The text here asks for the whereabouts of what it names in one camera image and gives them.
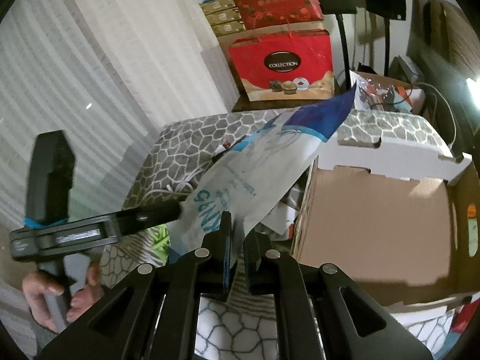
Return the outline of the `person's left hand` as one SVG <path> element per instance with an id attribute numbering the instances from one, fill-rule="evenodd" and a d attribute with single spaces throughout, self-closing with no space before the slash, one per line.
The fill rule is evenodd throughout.
<path id="1" fill-rule="evenodd" d="M 57 333 L 59 330 L 48 309 L 46 296 L 59 297 L 64 293 L 64 288 L 44 272 L 36 271 L 23 278 L 22 291 L 33 319 L 40 326 Z M 77 320 L 103 295 L 100 265 L 92 262 L 86 273 L 84 287 L 72 296 L 66 320 L 70 323 Z"/>

